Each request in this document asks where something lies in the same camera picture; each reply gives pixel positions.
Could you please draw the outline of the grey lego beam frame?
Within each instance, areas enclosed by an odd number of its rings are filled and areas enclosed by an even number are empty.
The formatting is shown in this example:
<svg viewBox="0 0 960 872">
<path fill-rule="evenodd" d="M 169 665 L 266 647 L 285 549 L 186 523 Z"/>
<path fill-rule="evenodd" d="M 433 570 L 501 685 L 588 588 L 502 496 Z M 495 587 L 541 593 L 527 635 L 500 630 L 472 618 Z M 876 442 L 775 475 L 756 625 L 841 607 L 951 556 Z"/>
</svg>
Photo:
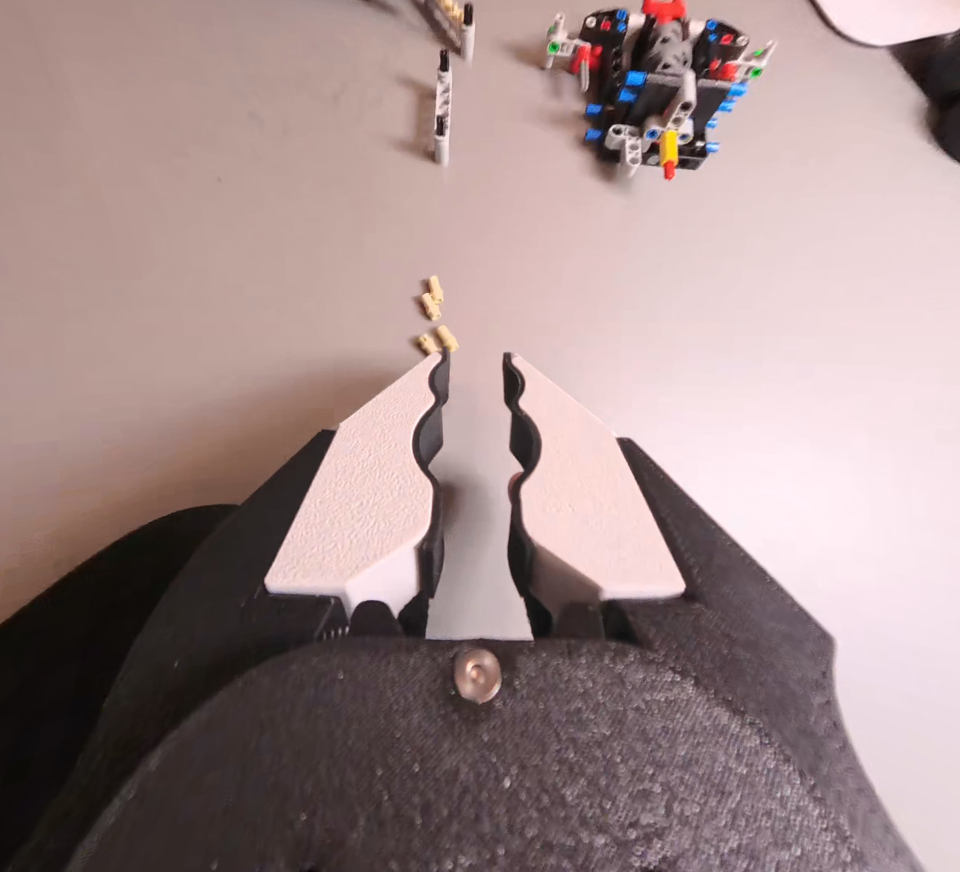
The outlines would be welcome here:
<svg viewBox="0 0 960 872">
<path fill-rule="evenodd" d="M 424 0 L 426 19 L 438 33 L 440 41 L 456 52 L 466 63 L 474 59 L 476 14 L 473 2 L 457 0 Z"/>
<path fill-rule="evenodd" d="M 450 163 L 450 124 L 453 95 L 453 67 L 450 52 L 441 48 L 438 53 L 434 114 L 433 158 L 442 167 Z"/>
</svg>

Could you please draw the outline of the pile of tan lego pins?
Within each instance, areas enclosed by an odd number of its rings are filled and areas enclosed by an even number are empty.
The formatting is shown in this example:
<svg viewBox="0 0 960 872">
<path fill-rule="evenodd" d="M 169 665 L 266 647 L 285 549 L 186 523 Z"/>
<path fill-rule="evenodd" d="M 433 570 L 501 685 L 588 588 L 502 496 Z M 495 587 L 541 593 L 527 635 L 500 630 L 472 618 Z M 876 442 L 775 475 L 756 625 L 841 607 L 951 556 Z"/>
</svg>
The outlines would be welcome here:
<svg viewBox="0 0 960 872">
<path fill-rule="evenodd" d="M 424 319 L 431 324 L 431 328 L 414 338 L 414 344 L 424 355 L 438 354 L 441 351 L 454 353 L 459 349 L 459 342 L 450 327 L 442 322 L 445 301 L 446 295 L 438 275 L 428 276 L 416 304 Z"/>
</svg>

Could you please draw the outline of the lego car chassis assembly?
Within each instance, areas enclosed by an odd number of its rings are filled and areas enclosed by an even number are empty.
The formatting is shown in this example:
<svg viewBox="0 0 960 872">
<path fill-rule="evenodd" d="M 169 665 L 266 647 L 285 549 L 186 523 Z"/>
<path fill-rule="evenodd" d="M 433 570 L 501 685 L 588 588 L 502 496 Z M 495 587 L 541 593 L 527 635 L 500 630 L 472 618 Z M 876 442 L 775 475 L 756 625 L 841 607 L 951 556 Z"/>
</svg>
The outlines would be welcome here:
<svg viewBox="0 0 960 872">
<path fill-rule="evenodd" d="M 576 78 L 583 144 L 620 181 L 642 168 L 666 181 L 698 170 L 719 149 L 714 131 L 766 72 L 778 41 L 759 45 L 717 17 L 691 17 L 687 0 L 642 0 L 594 10 L 570 29 L 558 12 L 543 66 Z"/>
</svg>

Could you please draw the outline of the black lego tire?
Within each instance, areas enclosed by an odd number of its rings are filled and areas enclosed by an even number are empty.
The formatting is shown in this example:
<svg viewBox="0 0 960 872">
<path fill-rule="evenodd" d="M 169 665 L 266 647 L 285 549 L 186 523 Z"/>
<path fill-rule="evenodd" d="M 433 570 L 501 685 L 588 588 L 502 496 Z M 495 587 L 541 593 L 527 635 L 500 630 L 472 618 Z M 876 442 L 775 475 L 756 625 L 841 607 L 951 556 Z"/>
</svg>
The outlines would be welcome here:
<svg viewBox="0 0 960 872">
<path fill-rule="evenodd" d="M 925 96 L 926 123 L 936 144 L 959 162 L 959 30 L 901 43 L 891 51 Z"/>
</svg>

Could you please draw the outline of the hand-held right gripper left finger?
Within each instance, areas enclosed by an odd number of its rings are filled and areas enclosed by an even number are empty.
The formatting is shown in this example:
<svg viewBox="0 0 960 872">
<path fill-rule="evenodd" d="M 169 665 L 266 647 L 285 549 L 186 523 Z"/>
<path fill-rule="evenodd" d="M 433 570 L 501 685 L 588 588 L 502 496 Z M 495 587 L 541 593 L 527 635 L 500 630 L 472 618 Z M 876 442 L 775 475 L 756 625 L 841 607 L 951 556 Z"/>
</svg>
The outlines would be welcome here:
<svg viewBox="0 0 960 872">
<path fill-rule="evenodd" d="M 450 354 L 421 362 L 344 419 L 264 578 L 283 597 L 340 602 L 354 625 L 379 602 L 403 632 L 426 637 L 444 565 L 443 446 Z"/>
</svg>

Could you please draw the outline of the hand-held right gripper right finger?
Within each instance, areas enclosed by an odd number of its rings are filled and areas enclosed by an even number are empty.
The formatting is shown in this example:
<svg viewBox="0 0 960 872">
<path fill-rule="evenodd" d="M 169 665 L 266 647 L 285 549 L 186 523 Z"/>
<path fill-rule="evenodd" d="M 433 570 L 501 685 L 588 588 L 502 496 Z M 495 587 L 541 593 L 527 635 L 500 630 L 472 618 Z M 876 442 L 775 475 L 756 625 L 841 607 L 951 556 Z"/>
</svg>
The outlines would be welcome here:
<svg viewBox="0 0 960 872">
<path fill-rule="evenodd" d="M 510 576 L 534 638 L 611 602 L 671 602 L 687 586 L 618 437 L 522 356 L 502 359 Z"/>
</svg>

